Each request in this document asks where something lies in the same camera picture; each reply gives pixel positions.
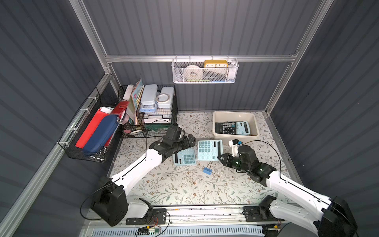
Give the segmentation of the teal calculator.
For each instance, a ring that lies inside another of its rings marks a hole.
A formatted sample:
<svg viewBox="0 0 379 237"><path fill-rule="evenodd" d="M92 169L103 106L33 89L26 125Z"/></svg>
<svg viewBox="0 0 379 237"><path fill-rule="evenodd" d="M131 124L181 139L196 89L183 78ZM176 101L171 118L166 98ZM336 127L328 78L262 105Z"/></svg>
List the teal calculator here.
<svg viewBox="0 0 379 237"><path fill-rule="evenodd" d="M200 140L197 144L197 159L199 161L217 161L223 154L222 140Z"/></svg>
<svg viewBox="0 0 379 237"><path fill-rule="evenodd" d="M176 153L173 163L176 166L194 166L196 164L195 150L188 148Z"/></svg>

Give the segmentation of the black calculator back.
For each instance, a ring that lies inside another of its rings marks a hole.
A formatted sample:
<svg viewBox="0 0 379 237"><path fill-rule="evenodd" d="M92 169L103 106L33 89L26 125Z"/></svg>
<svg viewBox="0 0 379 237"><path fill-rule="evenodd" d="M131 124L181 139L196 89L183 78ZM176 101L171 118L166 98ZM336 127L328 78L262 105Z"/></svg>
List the black calculator back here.
<svg viewBox="0 0 379 237"><path fill-rule="evenodd" d="M215 132L218 134L236 135L236 122L216 122Z"/></svg>

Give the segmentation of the beige plastic storage box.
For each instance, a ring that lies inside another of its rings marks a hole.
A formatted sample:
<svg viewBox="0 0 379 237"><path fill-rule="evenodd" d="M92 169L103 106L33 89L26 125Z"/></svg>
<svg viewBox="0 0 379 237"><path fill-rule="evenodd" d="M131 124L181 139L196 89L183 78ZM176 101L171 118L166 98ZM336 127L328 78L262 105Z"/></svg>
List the beige plastic storage box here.
<svg viewBox="0 0 379 237"><path fill-rule="evenodd" d="M256 116L248 112L214 111L212 132L224 144L234 139L247 143L260 137Z"/></svg>

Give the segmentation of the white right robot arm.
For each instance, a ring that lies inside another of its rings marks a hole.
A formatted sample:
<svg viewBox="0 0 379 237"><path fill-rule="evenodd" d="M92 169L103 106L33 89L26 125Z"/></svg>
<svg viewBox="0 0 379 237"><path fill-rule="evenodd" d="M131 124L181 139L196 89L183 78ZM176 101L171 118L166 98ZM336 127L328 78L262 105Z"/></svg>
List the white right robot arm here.
<svg viewBox="0 0 379 237"><path fill-rule="evenodd" d="M295 205L279 201L273 196L259 204L262 219L272 216L307 229L319 237L358 236L357 223L347 202L341 197L330 198L312 191L281 175L273 166L260 162L255 151L246 145L239 146L237 156L222 154L218 160L225 167L247 174L254 182L273 189Z"/></svg>

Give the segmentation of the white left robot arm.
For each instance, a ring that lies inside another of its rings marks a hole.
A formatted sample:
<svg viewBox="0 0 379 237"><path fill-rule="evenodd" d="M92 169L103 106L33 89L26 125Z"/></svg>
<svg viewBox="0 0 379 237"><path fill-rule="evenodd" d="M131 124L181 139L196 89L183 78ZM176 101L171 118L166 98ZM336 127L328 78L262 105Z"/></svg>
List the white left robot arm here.
<svg viewBox="0 0 379 237"><path fill-rule="evenodd" d="M195 143L196 138L192 134L185 135L182 128L171 125L166 134L153 142L128 168L110 178L101 179L101 188L94 193L90 208L111 227L124 218L149 222L153 216L153 206L142 198L128 201L128 194L151 170L172 155L194 147Z"/></svg>

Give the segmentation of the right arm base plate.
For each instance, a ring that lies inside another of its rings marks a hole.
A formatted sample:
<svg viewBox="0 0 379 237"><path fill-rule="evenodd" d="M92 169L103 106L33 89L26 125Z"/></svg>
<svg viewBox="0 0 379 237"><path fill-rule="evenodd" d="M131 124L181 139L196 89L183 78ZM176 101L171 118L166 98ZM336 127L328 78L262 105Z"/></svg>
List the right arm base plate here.
<svg viewBox="0 0 379 237"><path fill-rule="evenodd" d="M260 206L244 206L242 215L246 222L262 222L269 219L267 210Z"/></svg>

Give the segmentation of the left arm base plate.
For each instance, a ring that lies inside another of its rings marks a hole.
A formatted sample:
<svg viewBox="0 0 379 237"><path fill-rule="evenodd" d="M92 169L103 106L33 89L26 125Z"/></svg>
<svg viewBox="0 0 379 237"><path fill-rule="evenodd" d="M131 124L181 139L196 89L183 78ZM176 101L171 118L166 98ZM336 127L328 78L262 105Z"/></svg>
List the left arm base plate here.
<svg viewBox="0 0 379 237"><path fill-rule="evenodd" d="M166 208L148 210L143 218L128 218L126 225L163 225L168 217Z"/></svg>

